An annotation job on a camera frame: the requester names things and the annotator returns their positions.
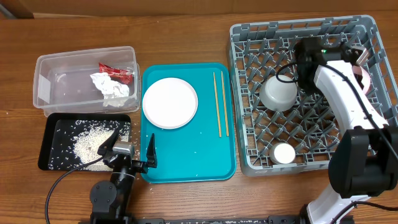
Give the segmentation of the wooden chopstick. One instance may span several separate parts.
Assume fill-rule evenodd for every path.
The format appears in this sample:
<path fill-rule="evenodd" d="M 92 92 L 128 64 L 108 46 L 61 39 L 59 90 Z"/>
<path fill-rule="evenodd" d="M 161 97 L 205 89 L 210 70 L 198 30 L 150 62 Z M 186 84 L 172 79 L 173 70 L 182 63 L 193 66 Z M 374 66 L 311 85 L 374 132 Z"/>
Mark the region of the wooden chopstick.
<path fill-rule="evenodd" d="M 217 90 L 215 72 L 213 72 L 213 85 L 214 85 L 214 91 L 215 91 L 215 105 L 216 105 L 216 115 L 217 115 L 217 123 L 218 123 L 218 134 L 219 134 L 219 138 L 221 138 L 222 132 L 221 132 L 221 121 L 220 121 L 220 108 L 219 108 L 219 103 L 218 103 L 218 90 Z"/>
<path fill-rule="evenodd" d="M 224 87 L 224 76 L 223 71 L 221 71 L 221 87 L 222 87 L 222 94 L 223 94 L 223 108 L 224 108 L 224 121 L 226 126 L 226 136 L 229 137 L 229 125 L 228 125 L 228 114 L 226 108 L 226 94 L 225 94 L 225 87 Z"/>

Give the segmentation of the grey bowl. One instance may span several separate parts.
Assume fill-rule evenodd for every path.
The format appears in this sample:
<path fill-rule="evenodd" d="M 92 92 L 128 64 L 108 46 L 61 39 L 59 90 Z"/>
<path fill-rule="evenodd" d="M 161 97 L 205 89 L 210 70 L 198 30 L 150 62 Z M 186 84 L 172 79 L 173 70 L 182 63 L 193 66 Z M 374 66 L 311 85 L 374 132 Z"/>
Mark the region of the grey bowl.
<path fill-rule="evenodd" d="M 261 103 L 272 111 L 287 111 L 293 107 L 297 99 L 297 86 L 290 77 L 285 75 L 278 76 L 286 83 L 279 81 L 275 76 L 269 78 L 259 92 Z"/>

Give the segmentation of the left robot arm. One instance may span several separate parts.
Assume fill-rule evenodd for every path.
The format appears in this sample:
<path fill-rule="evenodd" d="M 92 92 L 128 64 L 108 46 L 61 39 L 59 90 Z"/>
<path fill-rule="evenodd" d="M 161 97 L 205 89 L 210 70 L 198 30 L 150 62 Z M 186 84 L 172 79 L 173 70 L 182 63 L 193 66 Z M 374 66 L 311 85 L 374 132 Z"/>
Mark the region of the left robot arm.
<path fill-rule="evenodd" d="M 127 206 L 136 174 L 146 174 L 148 169 L 157 167 L 155 135 L 150 137 L 145 161 L 134 159 L 134 146 L 120 140 L 118 131 L 100 145 L 98 154 L 112 173 L 109 180 L 100 181 L 91 189 L 90 223 L 135 223 Z"/>

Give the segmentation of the left wooden chopstick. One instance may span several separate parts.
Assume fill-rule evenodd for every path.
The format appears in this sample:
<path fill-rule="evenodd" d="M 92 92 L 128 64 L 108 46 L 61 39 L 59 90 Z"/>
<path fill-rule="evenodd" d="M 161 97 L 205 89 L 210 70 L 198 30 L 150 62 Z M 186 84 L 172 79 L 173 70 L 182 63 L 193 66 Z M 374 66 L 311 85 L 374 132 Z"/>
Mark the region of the left wooden chopstick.
<path fill-rule="evenodd" d="M 219 103 L 218 103 L 218 90 L 217 90 L 215 72 L 213 72 L 213 85 L 214 85 L 214 91 L 215 91 L 215 105 L 216 105 L 216 115 L 217 115 L 217 123 L 218 123 L 218 134 L 219 134 L 219 138 L 221 138 L 222 132 L 221 132 L 221 121 L 220 121 L 220 108 L 219 108 Z"/>

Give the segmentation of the white cup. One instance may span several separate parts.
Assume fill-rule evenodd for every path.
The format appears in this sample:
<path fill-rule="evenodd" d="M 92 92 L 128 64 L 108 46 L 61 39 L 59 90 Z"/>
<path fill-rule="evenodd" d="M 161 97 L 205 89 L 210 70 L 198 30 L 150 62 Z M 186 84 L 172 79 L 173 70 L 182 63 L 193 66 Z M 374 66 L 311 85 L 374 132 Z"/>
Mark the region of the white cup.
<path fill-rule="evenodd" d="M 269 156 L 274 164 L 289 164 L 295 159 L 295 149 L 290 144 L 280 142 L 271 147 Z"/>

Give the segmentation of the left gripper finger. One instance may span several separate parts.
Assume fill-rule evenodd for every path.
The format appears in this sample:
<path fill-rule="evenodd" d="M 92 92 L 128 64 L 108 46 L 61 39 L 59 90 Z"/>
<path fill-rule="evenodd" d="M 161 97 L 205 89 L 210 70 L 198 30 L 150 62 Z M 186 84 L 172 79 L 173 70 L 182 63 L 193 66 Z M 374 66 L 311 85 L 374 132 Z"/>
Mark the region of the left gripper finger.
<path fill-rule="evenodd" d="M 149 145 L 147 147 L 147 167 L 156 168 L 157 167 L 157 155 L 155 151 L 155 134 L 152 133 L 149 141 Z"/>
<path fill-rule="evenodd" d="M 115 130 L 107 140 L 105 140 L 98 148 L 97 154 L 104 156 L 108 151 L 113 150 L 113 146 L 119 138 L 119 131 Z"/>

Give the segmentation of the black rectangular tray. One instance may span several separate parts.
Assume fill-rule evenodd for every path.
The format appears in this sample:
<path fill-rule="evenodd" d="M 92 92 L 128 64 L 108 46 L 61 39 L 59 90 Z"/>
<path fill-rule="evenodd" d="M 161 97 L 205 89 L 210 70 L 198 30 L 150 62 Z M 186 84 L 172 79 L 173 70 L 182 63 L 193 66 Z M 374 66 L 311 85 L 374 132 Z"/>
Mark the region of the black rectangular tray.
<path fill-rule="evenodd" d="M 131 138 L 126 114 L 53 113 L 47 118 L 40 149 L 41 170 L 68 171 L 98 159 L 99 146 L 114 131 L 123 141 Z"/>

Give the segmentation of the grey plastic dishwasher rack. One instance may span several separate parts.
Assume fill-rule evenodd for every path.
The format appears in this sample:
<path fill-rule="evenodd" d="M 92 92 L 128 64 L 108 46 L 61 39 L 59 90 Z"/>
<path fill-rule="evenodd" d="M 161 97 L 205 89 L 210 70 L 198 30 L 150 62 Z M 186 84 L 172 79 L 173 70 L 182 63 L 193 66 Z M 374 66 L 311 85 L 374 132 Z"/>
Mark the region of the grey plastic dishwasher rack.
<path fill-rule="evenodd" d="M 281 71 L 296 75 L 294 45 L 316 37 L 326 47 L 342 43 L 368 49 L 364 68 L 371 76 L 368 100 L 390 125 L 397 125 L 397 85 L 375 20 L 368 15 L 235 24 L 229 31 L 229 67 L 236 110 L 240 167 L 250 177 L 326 169 L 340 140 L 338 123 L 326 99 L 299 91 L 285 112 L 267 109 L 259 92 Z M 274 164 L 273 145 L 295 149 L 289 164 Z"/>

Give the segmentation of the white napkin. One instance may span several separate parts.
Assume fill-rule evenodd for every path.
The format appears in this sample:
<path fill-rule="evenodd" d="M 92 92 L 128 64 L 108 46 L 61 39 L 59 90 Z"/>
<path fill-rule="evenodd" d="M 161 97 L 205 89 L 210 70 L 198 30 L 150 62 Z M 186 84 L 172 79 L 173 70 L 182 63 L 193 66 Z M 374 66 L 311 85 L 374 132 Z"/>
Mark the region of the white napkin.
<path fill-rule="evenodd" d="M 129 96 L 129 87 L 126 84 L 112 80 L 106 72 L 93 73 L 90 78 L 94 86 L 103 94 L 104 99 Z"/>

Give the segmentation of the clear plastic waste bin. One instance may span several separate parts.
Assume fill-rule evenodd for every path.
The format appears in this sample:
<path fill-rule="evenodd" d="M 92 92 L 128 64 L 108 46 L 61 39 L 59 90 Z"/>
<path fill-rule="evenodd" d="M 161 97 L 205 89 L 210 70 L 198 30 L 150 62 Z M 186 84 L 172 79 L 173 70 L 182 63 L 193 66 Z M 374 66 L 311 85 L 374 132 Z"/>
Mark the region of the clear plastic waste bin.
<path fill-rule="evenodd" d="M 104 96 L 91 78 L 100 64 L 132 74 L 127 96 Z M 141 81 L 131 46 L 77 50 L 42 55 L 37 59 L 33 105 L 52 113 L 130 113 L 139 109 Z"/>

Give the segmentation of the white rice pile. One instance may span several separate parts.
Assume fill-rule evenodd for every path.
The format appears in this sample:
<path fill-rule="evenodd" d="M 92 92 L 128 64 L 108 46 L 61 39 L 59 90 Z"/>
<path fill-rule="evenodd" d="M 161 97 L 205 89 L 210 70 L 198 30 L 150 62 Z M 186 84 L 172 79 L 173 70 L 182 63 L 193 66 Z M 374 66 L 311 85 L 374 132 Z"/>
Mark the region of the white rice pile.
<path fill-rule="evenodd" d="M 128 141 L 131 123 L 111 120 L 71 120 L 56 122 L 50 147 L 48 169 L 70 170 L 100 158 L 99 146 L 118 130 L 122 141 Z"/>

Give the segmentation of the red snack wrapper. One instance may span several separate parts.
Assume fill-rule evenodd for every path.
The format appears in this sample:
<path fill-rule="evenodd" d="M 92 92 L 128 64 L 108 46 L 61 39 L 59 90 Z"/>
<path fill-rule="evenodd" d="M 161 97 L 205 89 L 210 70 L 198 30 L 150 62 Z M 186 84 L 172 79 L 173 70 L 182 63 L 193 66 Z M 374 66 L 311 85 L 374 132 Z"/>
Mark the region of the red snack wrapper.
<path fill-rule="evenodd" d="M 101 73 L 107 73 L 111 79 L 119 81 L 125 85 L 129 85 L 133 81 L 133 73 L 128 70 L 113 68 L 103 63 L 99 63 L 99 71 Z"/>

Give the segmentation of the teal plastic serving tray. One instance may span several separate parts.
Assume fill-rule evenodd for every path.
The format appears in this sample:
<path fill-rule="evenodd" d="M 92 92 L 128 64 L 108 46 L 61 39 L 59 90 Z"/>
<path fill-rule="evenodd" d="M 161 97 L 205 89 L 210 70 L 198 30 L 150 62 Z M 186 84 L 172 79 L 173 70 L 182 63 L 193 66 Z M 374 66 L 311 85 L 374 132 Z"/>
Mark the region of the teal plastic serving tray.
<path fill-rule="evenodd" d="M 224 121 L 221 71 L 224 76 L 229 137 Z M 222 137 L 219 138 L 213 72 L 216 75 Z M 163 78 L 180 78 L 195 89 L 198 109 L 193 119 L 177 129 L 162 129 L 141 116 L 141 159 L 146 159 L 155 134 L 157 167 L 142 177 L 153 184 L 227 180 L 236 172 L 233 103 L 228 69 L 221 63 L 154 65 L 143 74 L 142 90 Z"/>

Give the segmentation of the white round plate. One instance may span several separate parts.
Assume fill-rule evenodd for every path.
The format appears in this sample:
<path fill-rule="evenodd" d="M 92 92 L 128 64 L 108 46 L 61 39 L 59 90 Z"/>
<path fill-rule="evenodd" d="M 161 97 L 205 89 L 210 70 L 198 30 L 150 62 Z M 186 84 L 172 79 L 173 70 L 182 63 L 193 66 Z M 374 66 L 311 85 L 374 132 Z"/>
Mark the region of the white round plate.
<path fill-rule="evenodd" d="M 197 109 L 195 89 L 180 78 L 160 79 L 144 93 L 144 115 L 158 128 L 181 128 L 193 119 Z"/>

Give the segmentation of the pink shallow bowl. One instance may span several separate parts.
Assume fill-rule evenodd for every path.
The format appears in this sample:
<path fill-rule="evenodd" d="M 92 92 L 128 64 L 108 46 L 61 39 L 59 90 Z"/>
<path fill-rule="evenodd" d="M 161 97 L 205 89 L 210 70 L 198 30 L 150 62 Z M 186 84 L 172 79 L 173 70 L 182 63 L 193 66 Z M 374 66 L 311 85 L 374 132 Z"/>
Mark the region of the pink shallow bowl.
<path fill-rule="evenodd" d="M 353 66 L 352 70 L 363 93 L 367 94 L 371 86 L 371 77 L 369 73 L 363 67 L 360 66 Z"/>

